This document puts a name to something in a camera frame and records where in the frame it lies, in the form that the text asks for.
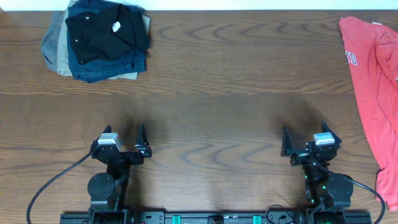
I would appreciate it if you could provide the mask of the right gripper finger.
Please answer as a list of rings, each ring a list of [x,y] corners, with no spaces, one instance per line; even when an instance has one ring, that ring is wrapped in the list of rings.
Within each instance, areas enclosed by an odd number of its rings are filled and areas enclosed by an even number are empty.
[[[289,134],[288,129],[284,126],[283,127],[283,138],[282,138],[282,147],[280,155],[282,157],[290,156],[294,151],[294,146]]]
[[[330,133],[336,144],[341,144],[341,139],[329,128],[325,121],[322,121],[321,123],[321,130],[323,133]]]

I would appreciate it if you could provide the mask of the red t-shirt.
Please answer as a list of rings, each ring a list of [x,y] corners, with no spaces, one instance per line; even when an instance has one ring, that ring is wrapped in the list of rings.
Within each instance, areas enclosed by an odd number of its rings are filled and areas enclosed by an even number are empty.
[[[397,33],[342,17],[339,27],[364,133],[379,165],[376,191],[397,210]]]

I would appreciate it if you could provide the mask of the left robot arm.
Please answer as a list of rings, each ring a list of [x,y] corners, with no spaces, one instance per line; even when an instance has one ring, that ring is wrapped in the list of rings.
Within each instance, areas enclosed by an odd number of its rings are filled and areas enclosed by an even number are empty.
[[[143,124],[139,126],[132,152],[122,152],[118,133],[108,125],[91,144],[90,156],[106,164],[106,172],[94,175],[88,182],[91,197],[88,210],[90,223],[134,223],[131,210],[124,205],[131,166],[142,165],[152,156]]]

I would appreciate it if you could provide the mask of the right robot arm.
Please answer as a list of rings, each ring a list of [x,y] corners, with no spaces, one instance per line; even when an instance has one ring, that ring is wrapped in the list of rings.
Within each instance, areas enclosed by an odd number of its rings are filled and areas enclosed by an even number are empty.
[[[351,206],[353,184],[349,177],[328,169],[336,157],[341,139],[323,121],[321,132],[304,148],[295,148],[289,131],[283,128],[280,155],[290,158],[290,165],[301,166],[305,174],[306,198],[313,206],[295,212],[294,223],[344,222],[342,209]]]

